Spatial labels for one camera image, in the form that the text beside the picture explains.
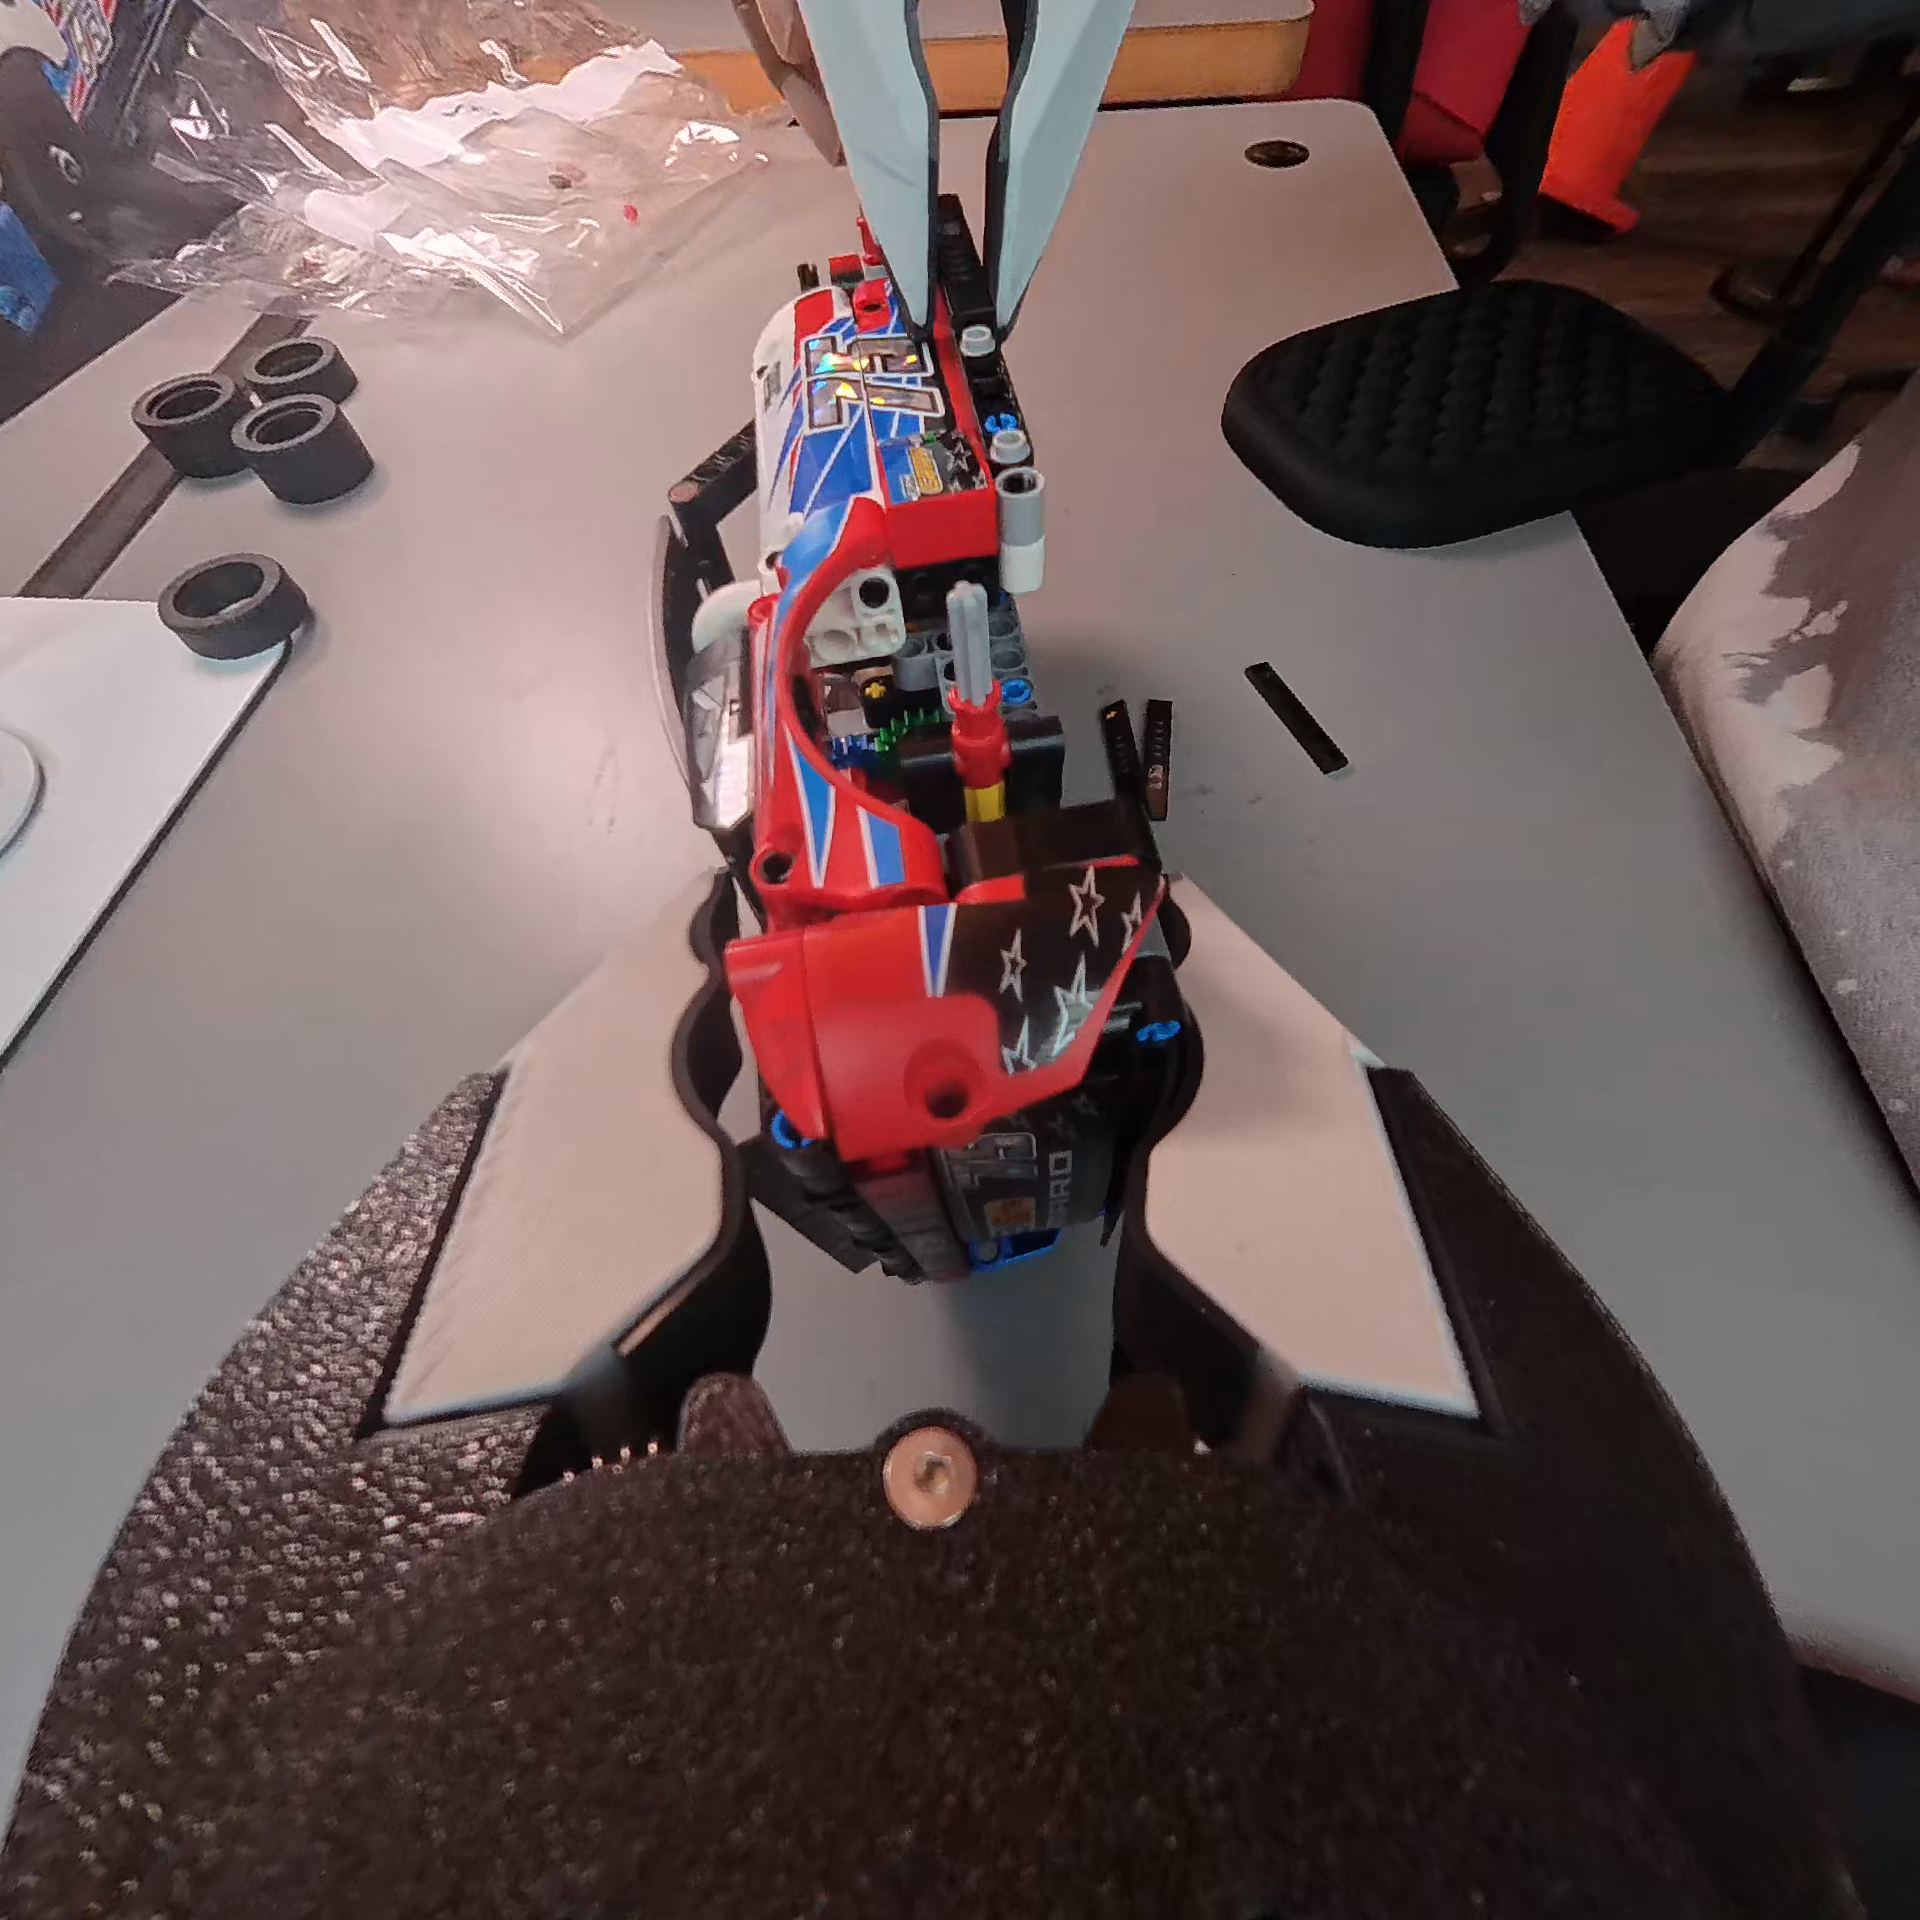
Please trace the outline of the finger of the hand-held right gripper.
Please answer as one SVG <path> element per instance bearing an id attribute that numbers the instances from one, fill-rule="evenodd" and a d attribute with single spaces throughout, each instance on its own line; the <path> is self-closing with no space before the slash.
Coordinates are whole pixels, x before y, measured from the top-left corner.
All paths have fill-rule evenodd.
<path id="1" fill-rule="evenodd" d="M 997 334 L 1011 334 L 1064 213 L 1131 1 L 1003 1 L 997 113 Z"/>
<path id="2" fill-rule="evenodd" d="M 939 105 L 916 1 L 800 1 L 871 237 L 909 326 L 938 289 Z"/>

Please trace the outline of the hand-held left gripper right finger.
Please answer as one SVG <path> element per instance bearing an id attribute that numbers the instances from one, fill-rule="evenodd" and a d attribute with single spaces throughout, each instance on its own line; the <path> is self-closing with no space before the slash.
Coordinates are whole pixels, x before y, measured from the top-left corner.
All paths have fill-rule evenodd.
<path id="1" fill-rule="evenodd" d="M 1276 1465 L 1349 1413 L 1476 1448 L 1497 1391 L 1450 1299 L 1378 1056 L 1195 879 L 1173 1092 L 1130 1168 L 1117 1356 L 1178 1387 L 1199 1451 Z"/>

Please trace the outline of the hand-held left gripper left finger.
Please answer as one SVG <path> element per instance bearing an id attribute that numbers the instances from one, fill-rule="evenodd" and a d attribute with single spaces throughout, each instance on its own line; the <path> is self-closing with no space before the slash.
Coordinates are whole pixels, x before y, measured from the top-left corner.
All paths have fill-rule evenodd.
<path id="1" fill-rule="evenodd" d="M 369 1433 L 536 1413 L 517 1486 L 684 1451 L 751 1377 L 773 1269 L 723 1108 L 743 1065 L 733 878 L 672 896 L 503 1060 Z"/>

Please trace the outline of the red brick toy car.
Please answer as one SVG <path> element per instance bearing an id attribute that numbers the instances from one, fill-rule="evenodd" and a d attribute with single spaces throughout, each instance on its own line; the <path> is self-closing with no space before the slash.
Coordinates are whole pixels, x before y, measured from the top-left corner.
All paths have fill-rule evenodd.
<path id="1" fill-rule="evenodd" d="M 800 265 L 751 423 L 669 492 L 653 587 L 690 812 L 740 900 L 754 1198 L 908 1283 L 1116 1235 L 1188 948 L 1146 806 L 1068 803 L 1019 607 L 1042 478 L 957 197 L 936 232 L 927 326 L 868 227 Z"/>

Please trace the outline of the grey desk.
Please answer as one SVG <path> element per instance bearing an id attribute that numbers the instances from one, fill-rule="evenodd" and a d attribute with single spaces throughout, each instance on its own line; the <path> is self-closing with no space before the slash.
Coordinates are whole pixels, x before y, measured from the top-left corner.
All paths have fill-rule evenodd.
<path id="1" fill-rule="evenodd" d="M 180 489 L 103 590 L 276 555 L 319 625 L 5 1068 L 5 1742 L 160 1441 L 471 1070 L 711 844 L 665 758 L 665 489 L 852 230 L 802 156 L 580 336 L 323 325 L 375 480 Z M 1596 561 L 1562 518 L 1380 553 L 1290 516 L 1220 401 L 1440 285 L 1352 102 L 1120 111 L 1008 349 L 1071 769 L 1175 701 L 1175 867 L 1419 1075 L 1669 1390 L 1801 1638 L 1916 1667 L 1916 1201 Z M 1243 667 L 1349 755 L 1320 774 Z"/>

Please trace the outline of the wooden edged table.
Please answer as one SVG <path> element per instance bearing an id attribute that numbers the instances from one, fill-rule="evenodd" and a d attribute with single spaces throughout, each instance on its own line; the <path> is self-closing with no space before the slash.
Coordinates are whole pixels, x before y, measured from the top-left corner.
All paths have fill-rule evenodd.
<path id="1" fill-rule="evenodd" d="M 610 5 L 737 110 L 778 102 L 728 1 Z M 994 1 L 923 5 L 928 72 L 943 116 L 989 116 L 1008 60 Z M 1269 105 L 1292 93 L 1312 35 L 1312 5 L 1133 5 L 1103 88 L 1103 110 Z"/>

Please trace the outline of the red object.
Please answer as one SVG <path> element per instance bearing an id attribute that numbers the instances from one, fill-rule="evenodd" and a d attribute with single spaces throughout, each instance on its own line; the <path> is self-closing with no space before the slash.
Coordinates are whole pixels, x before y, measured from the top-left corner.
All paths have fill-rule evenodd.
<path id="1" fill-rule="evenodd" d="M 1396 152 L 1405 166 L 1483 152 L 1530 37 L 1517 1 L 1428 1 Z"/>

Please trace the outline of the clear plastic bag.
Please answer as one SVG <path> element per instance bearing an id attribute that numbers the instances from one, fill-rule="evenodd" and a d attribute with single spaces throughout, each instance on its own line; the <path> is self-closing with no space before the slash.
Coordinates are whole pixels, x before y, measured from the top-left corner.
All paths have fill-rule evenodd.
<path id="1" fill-rule="evenodd" d="M 603 5 L 191 5 L 103 261 L 304 316 L 474 292 L 564 336 L 797 158 Z"/>

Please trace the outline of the orange cone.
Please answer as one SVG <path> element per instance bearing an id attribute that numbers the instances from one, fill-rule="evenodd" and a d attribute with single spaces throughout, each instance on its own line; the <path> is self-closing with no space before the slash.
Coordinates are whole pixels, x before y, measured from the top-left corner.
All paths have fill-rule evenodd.
<path id="1" fill-rule="evenodd" d="M 1697 54 L 1675 51 L 1679 12 L 1640 12 L 1597 38 L 1568 77 L 1541 183 L 1544 214 L 1608 243 L 1642 214 L 1623 198 L 1650 134 L 1691 77 Z"/>

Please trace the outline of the white flat board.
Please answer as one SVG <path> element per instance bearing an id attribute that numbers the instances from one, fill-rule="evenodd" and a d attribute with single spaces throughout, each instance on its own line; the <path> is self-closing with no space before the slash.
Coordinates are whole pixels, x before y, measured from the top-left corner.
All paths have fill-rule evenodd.
<path id="1" fill-rule="evenodd" d="M 216 661 L 188 649 L 154 601 L 5 598 L 5 1053 L 58 997 L 291 649 Z"/>

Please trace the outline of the black toy tire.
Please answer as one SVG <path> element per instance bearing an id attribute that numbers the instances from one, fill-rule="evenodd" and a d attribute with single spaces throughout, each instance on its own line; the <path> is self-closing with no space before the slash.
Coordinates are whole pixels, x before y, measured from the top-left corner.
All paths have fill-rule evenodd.
<path id="1" fill-rule="evenodd" d="M 346 404 L 359 387 L 344 349 L 311 334 L 256 347 L 240 365 L 237 379 L 256 404 L 287 398 L 325 398 Z"/>
<path id="2" fill-rule="evenodd" d="M 297 579 L 258 553 L 233 553 L 180 572 L 156 596 L 156 609 L 193 656 L 216 662 L 281 646 L 313 617 Z"/>
<path id="3" fill-rule="evenodd" d="M 248 468 L 233 431 L 249 408 L 252 398 L 236 377 L 207 371 L 147 389 L 131 420 L 180 478 L 212 480 Z"/>
<path id="4" fill-rule="evenodd" d="M 367 484 L 375 457 L 340 401 L 299 392 L 233 420 L 232 447 L 281 503 L 319 507 Z"/>

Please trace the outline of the dark printed toy box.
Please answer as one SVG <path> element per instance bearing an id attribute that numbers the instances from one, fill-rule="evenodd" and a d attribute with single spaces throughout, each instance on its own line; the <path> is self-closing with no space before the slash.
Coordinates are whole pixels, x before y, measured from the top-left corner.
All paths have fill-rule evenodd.
<path id="1" fill-rule="evenodd" d="M 124 268 L 199 243 L 233 207 L 157 164 L 201 43 L 233 48 L 203 5 L 2 5 L 5 420 L 172 303 Z"/>

